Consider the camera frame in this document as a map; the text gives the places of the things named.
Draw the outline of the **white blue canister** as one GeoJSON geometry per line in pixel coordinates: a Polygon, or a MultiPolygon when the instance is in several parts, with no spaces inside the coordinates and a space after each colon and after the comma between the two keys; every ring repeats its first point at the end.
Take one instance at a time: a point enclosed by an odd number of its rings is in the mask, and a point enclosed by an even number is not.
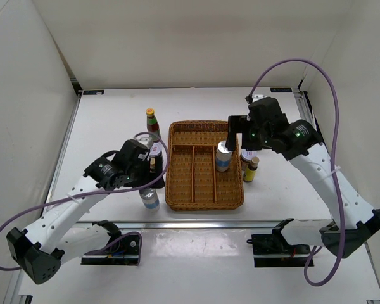
{"type": "Polygon", "coordinates": [[[160,200],[155,189],[146,188],[139,191],[140,198],[144,207],[150,211],[158,211],[160,200]]]}
{"type": "Polygon", "coordinates": [[[220,141],[217,144],[215,155],[215,166],[219,172],[225,172],[229,169],[233,151],[226,147],[226,141],[220,141]]]}

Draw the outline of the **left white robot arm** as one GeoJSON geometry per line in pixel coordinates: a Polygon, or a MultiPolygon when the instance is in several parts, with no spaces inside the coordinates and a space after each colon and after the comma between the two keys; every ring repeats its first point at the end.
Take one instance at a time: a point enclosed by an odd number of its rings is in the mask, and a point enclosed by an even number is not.
{"type": "Polygon", "coordinates": [[[151,136],[133,138],[120,150],[103,154],[84,170],[61,203],[25,228],[14,227],[7,233],[12,258],[36,285],[50,280],[75,257],[124,250],[120,229],[108,220],[94,222],[76,234],[70,229],[111,192],[120,188],[137,191],[162,177],[151,172],[153,143],[151,136]]]}

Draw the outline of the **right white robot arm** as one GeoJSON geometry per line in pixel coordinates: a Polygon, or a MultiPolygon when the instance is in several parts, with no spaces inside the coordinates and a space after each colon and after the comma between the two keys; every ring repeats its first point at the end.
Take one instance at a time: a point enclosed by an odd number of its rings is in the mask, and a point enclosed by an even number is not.
{"type": "Polygon", "coordinates": [[[380,230],[380,208],[366,202],[331,163],[322,137],[306,120],[288,122],[278,100],[246,97],[249,113],[228,118],[226,148],[248,151],[270,149],[281,154],[309,181],[326,204],[331,218],[297,220],[287,218],[270,234],[259,237],[263,252],[286,253],[299,245],[321,246],[333,255],[347,258],[380,230]]]}

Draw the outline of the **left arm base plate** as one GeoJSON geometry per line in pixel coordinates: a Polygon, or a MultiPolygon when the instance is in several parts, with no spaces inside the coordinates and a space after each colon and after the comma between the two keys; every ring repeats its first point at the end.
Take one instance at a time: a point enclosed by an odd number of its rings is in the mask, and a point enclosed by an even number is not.
{"type": "Polygon", "coordinates": [[[111,248],[91,255],[84,255],[81,265],[138,266],[141,261],[143,238],[139,232],[122,234],[121,240],[111,248]]]}

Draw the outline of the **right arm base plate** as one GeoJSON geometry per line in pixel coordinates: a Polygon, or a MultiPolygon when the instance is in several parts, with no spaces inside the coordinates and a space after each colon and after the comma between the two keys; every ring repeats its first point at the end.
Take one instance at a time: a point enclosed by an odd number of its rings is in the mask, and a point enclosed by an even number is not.
{"type": "Polygon", "coordinates": [[[255,268],[304,267],[311,253],[304,244],[283,248],[271,234],[252,234],[246,243],[252,246],[255,268]]]}

